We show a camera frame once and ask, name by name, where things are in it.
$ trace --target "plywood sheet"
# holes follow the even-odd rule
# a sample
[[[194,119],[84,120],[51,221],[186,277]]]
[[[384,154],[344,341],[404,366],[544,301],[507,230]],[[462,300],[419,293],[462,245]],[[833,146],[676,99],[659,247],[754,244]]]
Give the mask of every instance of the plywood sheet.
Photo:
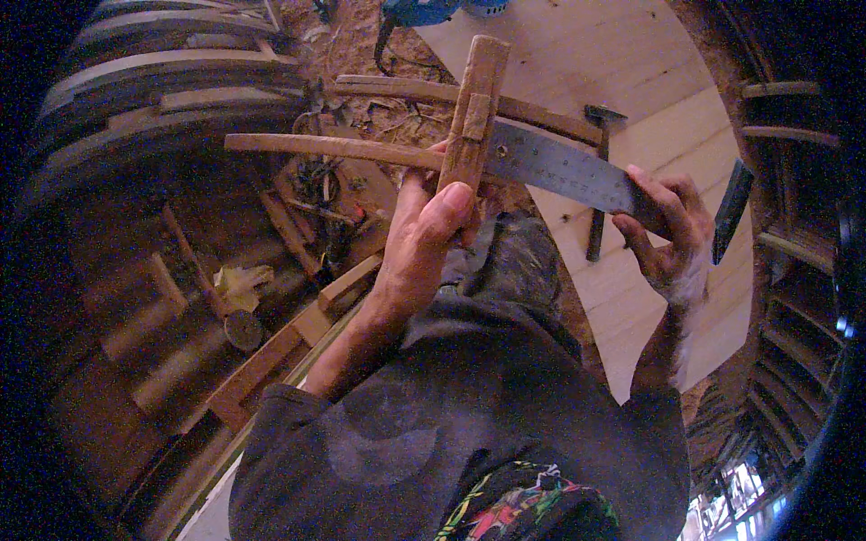
[[[709,72],[667,4],[523,0],[496,18],[475,19],[458,11],[450,23],[417,32],[458,80],[473,35],[511,42],[502,95],[556,113],[579,116],[590,103],[628,115],[625,127],[611,137],[611,162],[661,174],[688,173],[709,211],[719,208],[738,148]],[[587,312],[611,393],[622,403],[640,351],[664,313],[664,300],[641,276],[609,216],[601,260],[590,264],[585,252],[591,210],[543,190],[530,187],[530,193]],[[681,390],[721,365],[745,340],[751,228],[747,209],[725,259],[711,273],[710,301]],[[655,237],[653,242],[663,241]]]

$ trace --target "wooden handle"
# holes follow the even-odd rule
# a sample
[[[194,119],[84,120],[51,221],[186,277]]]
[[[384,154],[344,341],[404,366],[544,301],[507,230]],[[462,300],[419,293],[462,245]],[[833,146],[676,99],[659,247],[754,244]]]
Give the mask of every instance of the wooden handle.
[[[488,35],[472,40],[436,191],[458,181],[478,190],[510,50],[509,43]]]
[[[344,96],[384,96],[422,103],[456,103],[460,87],[416,79],[398,79],[376,75],[340,75],[334,92]],[[525,101],[500,96],[496,115],[537,126],[589,146],[601,143],[602,133],[583,119],[548,111]]]

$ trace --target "metal blade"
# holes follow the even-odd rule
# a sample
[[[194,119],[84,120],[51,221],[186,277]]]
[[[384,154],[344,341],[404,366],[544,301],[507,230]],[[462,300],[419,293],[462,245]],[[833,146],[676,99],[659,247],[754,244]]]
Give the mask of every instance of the metal blade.
[[[625,171],[541,133],[496,120],[484,170],[603,212],[624,212],[670,240],[660,209]]]

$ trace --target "wooden stick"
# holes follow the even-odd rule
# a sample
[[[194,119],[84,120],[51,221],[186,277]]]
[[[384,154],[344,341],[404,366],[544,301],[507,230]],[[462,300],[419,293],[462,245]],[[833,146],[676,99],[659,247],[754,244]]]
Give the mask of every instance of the wooden stick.
[[[510,50],[487,35],[473,38],[436,191],[458,181],[478,190]]]
[[[225,136],[225,148],[232,151],[271,151],[325,154],[343,158],[369,159],[388,164],[409,165],[440,171],[443,155],[414,146],[391,145],[377,141],[289,135],[282,133],[230,133]]]
[[[415,79],[341,75],[337,77],[334,91],[346,96],[384,96],[423,103],[456,103],[460,87]],[[500,96],[496,114],[504,119],[525,122],[589,146],[598,146],[601,143],[601,130],[585,120],[552,113],[542,106],[507,96]]]

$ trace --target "forearm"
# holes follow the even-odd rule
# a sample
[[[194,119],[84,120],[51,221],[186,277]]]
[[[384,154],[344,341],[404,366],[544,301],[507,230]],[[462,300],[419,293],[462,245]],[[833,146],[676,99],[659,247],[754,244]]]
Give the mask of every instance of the forearm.
[[[637,360],[631,392],[664,390],[683,383],[697,331],[700,302],[668,306],[662,321]]]
[[[371,297],[322,352],[302,389],[336,402],[379,367],[383,351],[400,337],[403,322]]]

